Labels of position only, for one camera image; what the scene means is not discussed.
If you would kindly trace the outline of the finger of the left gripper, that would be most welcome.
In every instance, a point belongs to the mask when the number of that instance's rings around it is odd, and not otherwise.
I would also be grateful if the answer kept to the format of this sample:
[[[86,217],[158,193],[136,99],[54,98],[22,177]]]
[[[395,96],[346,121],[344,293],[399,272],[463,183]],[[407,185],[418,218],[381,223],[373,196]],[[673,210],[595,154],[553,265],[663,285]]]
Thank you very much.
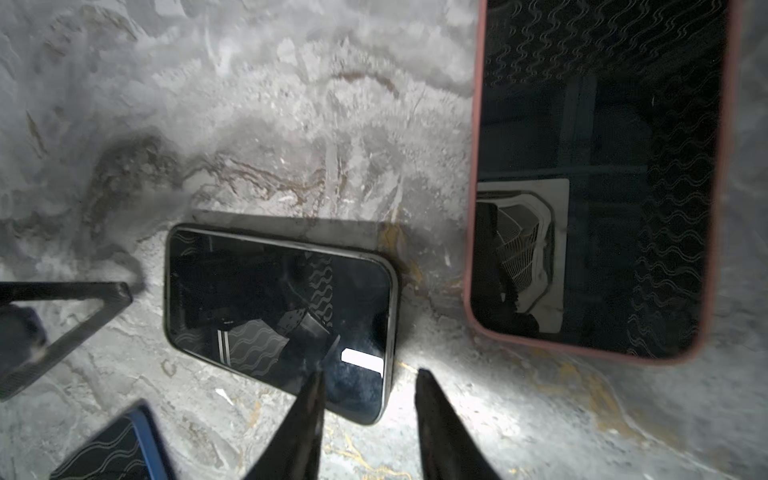
[[[53,342],[34,308],[22,302],[98,300],[101,308]],[[132,303],[124,282],[3,282],[1,399],[31,386]]]

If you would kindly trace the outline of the black phone screen up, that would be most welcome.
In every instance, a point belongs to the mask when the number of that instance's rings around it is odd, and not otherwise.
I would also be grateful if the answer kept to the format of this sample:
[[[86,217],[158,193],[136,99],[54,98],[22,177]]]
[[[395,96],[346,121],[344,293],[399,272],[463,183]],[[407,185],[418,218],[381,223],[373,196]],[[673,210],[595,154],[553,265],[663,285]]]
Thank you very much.
[[[51,479],[174,479],[149,405],[137,401],[70,454]]]

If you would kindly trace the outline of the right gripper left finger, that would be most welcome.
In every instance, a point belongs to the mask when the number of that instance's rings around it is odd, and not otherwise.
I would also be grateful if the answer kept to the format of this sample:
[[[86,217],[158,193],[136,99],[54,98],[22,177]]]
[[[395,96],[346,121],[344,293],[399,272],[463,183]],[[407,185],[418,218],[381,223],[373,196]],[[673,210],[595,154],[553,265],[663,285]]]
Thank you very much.
[[[324,374],[313,372],[244,479],[317,479],[325,404]]]

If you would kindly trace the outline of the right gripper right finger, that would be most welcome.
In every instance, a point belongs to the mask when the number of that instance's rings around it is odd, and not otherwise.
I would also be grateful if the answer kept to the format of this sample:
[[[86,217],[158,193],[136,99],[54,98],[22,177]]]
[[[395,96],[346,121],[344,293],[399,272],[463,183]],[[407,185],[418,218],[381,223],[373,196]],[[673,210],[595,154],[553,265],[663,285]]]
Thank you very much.
[[[425,479],[500,479],[427,369],[418,370],[415,407]]]

